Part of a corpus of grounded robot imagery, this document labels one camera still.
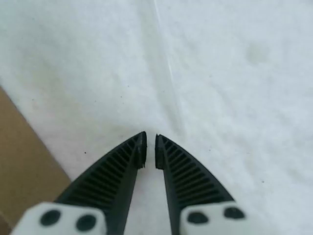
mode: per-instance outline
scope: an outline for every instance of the cardboard box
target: cardboard box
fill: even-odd
[[[70,179],[0,87],[0,234],[23,212],[53,201]]]

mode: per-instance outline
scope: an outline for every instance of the brown cardboard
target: brown cardboard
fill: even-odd
[[[5,230],[5,221],[12,227],[27,208],[53,201],[70,179],[1,87],[0,108],[0,229]]]

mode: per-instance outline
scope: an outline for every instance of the white cloth surface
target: white cloth surface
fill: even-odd
[[[147,131],[126,235],[170,234],[156,133],[277,234],[311,235],[313,1],[156,4],[161,34],[152,1],[0,0],[1,85],[71,179]]]

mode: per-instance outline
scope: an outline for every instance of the black screw hole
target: black screw hole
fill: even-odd
[[[191,212],[188,215],[187,221],[193,224],[204,224],[209,222],[209,218],[202,212]]]
[[[61,212],[58,210],[50,210],[41,216],[40,223],[43,226],[51,226],[58,222],[61,217]]]
[[[97,221],[96,217],[94,217],[91,214],[83,215],[77,220],[76,228],[81,232],[89,231],[93,229],[93,227],[96,224],[96,221]]]
[[[243,219],[245,214],[237,207],[228,207],[224,210],[224,216],[230,219]]]

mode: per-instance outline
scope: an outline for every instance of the white fabric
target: white fabric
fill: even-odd
[[[278,234],[312,234],[313,1],[156,3],[161,35],[151,1],[0,0],[1,85],[71,179],[147,131],[126,235],[170,234],[156,133]]]

